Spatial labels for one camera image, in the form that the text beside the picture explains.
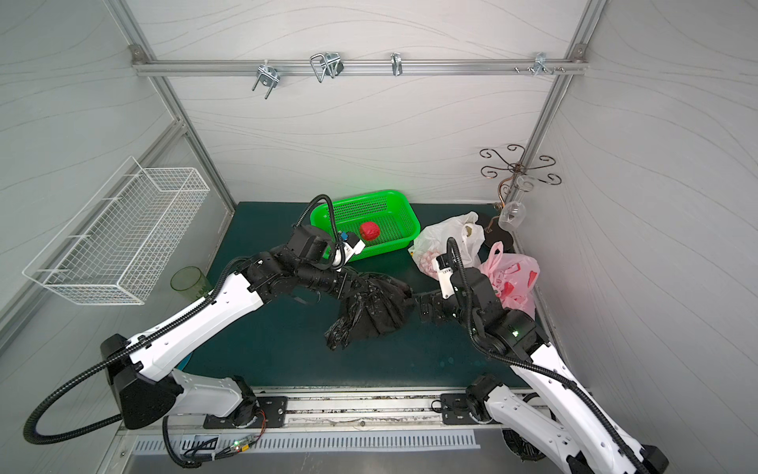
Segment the red apple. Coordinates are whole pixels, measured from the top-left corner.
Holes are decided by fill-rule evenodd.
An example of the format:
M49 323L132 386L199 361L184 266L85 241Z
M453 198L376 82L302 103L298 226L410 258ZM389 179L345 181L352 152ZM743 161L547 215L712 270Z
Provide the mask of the red apple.
M375 222L367 221L359 227L359 235L364 241L375 241L381 235L381 228Z

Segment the black plastic bag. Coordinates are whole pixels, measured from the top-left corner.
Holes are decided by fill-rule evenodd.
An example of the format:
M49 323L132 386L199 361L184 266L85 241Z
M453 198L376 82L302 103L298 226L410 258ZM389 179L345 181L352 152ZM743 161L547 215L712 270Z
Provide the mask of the black plastic bag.
M336 298L340 302L338 319L324 334L331 351L401 329L416 306L408 284L373 272L347 273Z

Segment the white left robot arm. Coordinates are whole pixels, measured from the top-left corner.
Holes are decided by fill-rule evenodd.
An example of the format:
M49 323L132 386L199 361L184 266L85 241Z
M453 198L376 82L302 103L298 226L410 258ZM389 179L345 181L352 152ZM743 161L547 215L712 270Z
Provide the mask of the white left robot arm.
M296 288L342 296L351 280L344 266L364 248L353 232L332 238L315 226L297 225L286 244L232 260L208 296L143 333L104 341L98 365L64 383L33 410L25 422L25 441L58 444L117 422L139 430L175 415L205 415L227 427L253 424L260 405L242 377L189 375L179 370L180 361L241 317ZM118 414L70 432L41 434L43 414L99 372L106 373Z

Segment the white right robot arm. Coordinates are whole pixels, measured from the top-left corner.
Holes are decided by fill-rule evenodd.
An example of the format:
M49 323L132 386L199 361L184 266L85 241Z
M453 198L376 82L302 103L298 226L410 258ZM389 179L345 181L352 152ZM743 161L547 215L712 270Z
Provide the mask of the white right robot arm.
M418 295L420 314L460 323L475 350L508 365L548 407L528 405L493 375L466 390L470 416L496 422L536 448L564 473L662 473L660 448L624 431L580 384L546 332L522 310L505 308L477 269L446 269L436 292Z

